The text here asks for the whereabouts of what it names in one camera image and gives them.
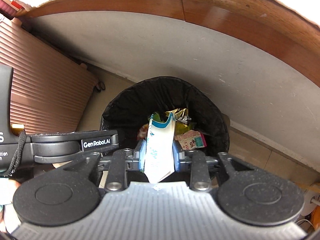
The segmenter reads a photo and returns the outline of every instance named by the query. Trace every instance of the circular pad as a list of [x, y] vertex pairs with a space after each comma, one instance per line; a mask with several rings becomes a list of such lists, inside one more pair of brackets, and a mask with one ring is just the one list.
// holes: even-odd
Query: circular pad
[[303, 208], [301, 190], [263, 170], [235, 172], [219, 187], [218, 204], [230, 217], [255, 226], [294, 220]]
[[77, 172], [51, 172], [23, 183], [13, 196], [18, 217], [39, 226], [75, 222], [98, 205], [97, 187]]

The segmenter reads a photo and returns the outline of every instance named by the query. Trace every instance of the red object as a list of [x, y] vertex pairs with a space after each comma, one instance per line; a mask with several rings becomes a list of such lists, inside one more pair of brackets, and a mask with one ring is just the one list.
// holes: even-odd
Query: red object
[[7, 14], [14, 16], [16, 14], [16, 10], [13, 9], [9, 4], [7, 4], [5, 1], [0, 0], [0, 9], [5, 11]]
[[204, 135], [200, 133], [204, 147], [207, 147], [207, 143], [205, 142]]
[[17, 2], [15, 2], [15, 1], [12, 1], [11, 4], [12, 4], [14, 7], [18, 8], [19, 10], [22, 8], [22, 6], [21, 6], [20, 4], [18, 4]]

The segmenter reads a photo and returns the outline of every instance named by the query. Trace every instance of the person's hand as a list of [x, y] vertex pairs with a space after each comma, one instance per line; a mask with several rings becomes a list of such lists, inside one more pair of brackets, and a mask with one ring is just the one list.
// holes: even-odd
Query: person's hand
[[3, 185], [2, 188], [0, 188], [0, 191], [2, 192], [2, 194], [6, 194], [8, 199], [11, 200], [11, 204], [0, 206], [0, 231], [1, 232], [12, 233], [20, 224], [20, 221], [12, 205], [13, 194], [19, 186], [20, 186], [19, 182], [9, 179], [7, 183]]

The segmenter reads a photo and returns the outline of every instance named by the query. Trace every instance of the snack wrapper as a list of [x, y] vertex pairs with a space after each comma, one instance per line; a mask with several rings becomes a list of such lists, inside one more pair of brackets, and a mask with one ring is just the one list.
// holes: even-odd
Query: snack wrapper
[[165, 112], [166, 116], [169, 116], [170, 113], [173, 113], [177, 121], [182, 122], [188, 126], [188, 123], [191, 121], [189, 117], [189, 110], [187, 108], [177, 108], [172, 111]]
[[174, 130], [174, 135], [184, 134], [187, 131], [192, 130], [195, 127], [195, 123], [189, 123], [189, 125], [183, 124], [182, 122], [176, 122], [176, 129]]
[[203, 134], [194, 130], [175, 135], [174, 139], [179, 141], [183, 150], [193, 150], [207, 146]]

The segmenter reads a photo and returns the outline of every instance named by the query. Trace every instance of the gray plastic plate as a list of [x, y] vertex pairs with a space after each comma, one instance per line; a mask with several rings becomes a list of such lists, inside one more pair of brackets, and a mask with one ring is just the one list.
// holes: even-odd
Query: gray plastic plate
[[23, 223], [18, 240], [296, 240], [306, 233], [290, 222], [254, 227], [223, 213], [208, 193], [190, 190], [185, 182], [132, 182], [122, 192], [107, 193], [87, 217], [61, 227]]

